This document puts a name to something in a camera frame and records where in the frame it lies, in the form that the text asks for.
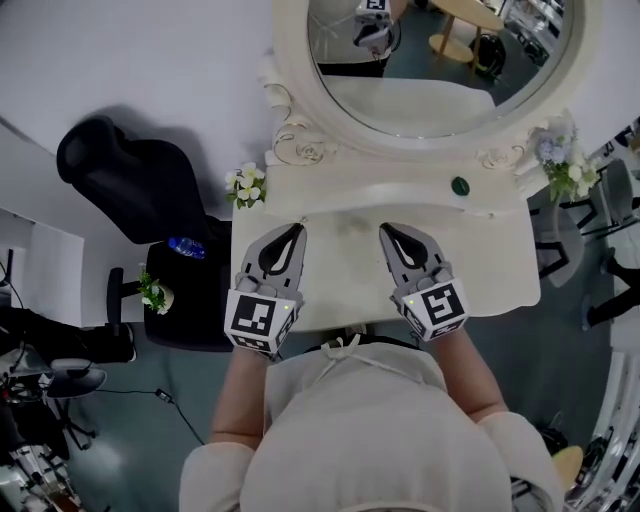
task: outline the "white tabletop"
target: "white tabletop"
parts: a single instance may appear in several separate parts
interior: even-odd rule
[[[259,209],[235,210],[232,275],[249,245],[294,222]],[[395,284],[378,238],[383,222],[409,224],[433,236],[462,280],[472,316],[494,316],[540,299],[531,221],[521,211],[495,218],[441,206],[378,206],[310,215],[300,291],[306,302],[295,331],[398,319]]]

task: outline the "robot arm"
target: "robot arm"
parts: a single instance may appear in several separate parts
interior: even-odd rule
[[[382,55],[393,44],[391,0],[361,0],[356,9],[353,44]]]
[[[306,245],[304,226],[289,224],[249,246],[227,296],[224,331],[234,345],[277,354],[304,304],[298,286]]]
[[[411,226],[386,222],[380,243],[396,283],[390,298],[422,340],[462,327],[469,318],[462,282],[437,242]]]
[[[437,242],[411,226],[384,223],[380,243],[396,283],[391,300],[423,341],[459,329],[469,317],[459,279]],[[256,240],[229,290],[224,330],[239,347],[276,354],[298,319],[307,231],[276,228]]]

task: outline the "white wall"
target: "white wall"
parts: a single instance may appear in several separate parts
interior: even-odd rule
[[[568,105],[587,154],[640,116],[640,2],[603,3],[600,43],[593,64]]]
[[[229,216],[224,174],[269,145],[256,72],[270,45],[270,0],[8,0],[0,116],[55,153],[108,108],[142,136],[177,142],[207,209]]]
[[[40,224],[27,248],[25,306],[78,326],[106,322],[109,271],[123,267],[125,280],[135,279],[147,246],[131,243],[98,208],[64,183],[51,153],[2,125],[0,205]],[[123,302],[123,319],[142,319],[139,300]]]

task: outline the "person's arm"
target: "person's arm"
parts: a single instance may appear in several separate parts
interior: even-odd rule
[[[220,393],[209,442],[235,442],[255,450],[264,428],[264,387],[269,361],[235,348]]]
[[[433,343],[449,396],[467,416],[478,423],[490,414],[508,410],[496,378],[464,329]]]

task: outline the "black chair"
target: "black chair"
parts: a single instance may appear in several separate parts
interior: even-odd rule
[[[230,284],[231,223],[205,214],[193,169],[175,145],[161,140],[128,140],[111,119],[98,116],[67,133],[57,152],[60,177],[95,204],[136,244],[156,243],[147,271],[175,295],[166,315],[145,308],[147,337],[161,345],[226,352],[226,294]],[[205,246],[197,260],[167,246],[170,237],[188,237]],[[112,269],[107,317],[118,329],[121,299],[137,292]]]

